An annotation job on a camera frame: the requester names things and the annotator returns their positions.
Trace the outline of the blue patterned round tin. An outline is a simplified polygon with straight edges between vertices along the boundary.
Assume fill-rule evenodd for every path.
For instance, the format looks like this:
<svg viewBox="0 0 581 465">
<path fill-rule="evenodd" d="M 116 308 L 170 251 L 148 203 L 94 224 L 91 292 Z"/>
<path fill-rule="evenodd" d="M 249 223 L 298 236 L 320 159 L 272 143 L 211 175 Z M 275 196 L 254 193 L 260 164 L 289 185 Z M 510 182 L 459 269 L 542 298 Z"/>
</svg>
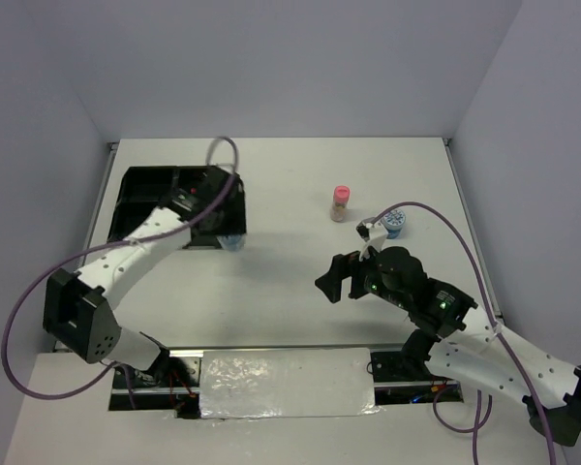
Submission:
<svg viewBox="0 0 581 465">
<path fill-rule="evenodd" d="M 224 250 L 238 252 L 244 247 L 246 237 L 244 234 L 221 235 L 217 240 Z"/>
</svg>

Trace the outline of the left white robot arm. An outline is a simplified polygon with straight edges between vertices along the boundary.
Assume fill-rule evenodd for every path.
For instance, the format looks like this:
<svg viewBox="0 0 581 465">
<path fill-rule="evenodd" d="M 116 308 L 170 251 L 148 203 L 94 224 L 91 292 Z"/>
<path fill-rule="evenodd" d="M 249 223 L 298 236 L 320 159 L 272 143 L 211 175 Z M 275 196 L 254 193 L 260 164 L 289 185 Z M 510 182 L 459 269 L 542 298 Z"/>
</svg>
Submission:
<svg viewBox="0 0 581 465">
<path fill-rule="evenodd" d="M 53 271 L 46 281 L 43 328 L 87 363 L 125 364 L 147 385 L 159 386 L 183 363 L 153 337 L 121 325 L 115 309 L 149 271 L 194 238 L 246 231 L 240 176 L 210 166 L 198 186 L 169 191 L 97 260 L 74 272 Z"/>
</svg>

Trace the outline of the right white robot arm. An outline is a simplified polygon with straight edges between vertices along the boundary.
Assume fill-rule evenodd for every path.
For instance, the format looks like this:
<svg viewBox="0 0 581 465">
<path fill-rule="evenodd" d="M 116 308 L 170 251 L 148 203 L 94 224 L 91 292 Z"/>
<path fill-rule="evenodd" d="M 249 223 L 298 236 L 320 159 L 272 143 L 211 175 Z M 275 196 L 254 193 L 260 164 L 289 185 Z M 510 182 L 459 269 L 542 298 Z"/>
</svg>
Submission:
<svg viewBox="0 0 581 465">
<path fill-rule="evenodd" d="M 336 303 L 342 283 L 349 297 L 373 295 L 406 311 L 416 329 L 402 350 L 403 371 L 413 379 L 428 374 L 468 384 L 525 406 L 529 423 L 554 443 L 572 447 L 581 433 L 581 365 L 544 352 L 504 325 L 455 286 L 429 277 L 403 247 L 333 257 L 315 281 Z"/>
</svg>

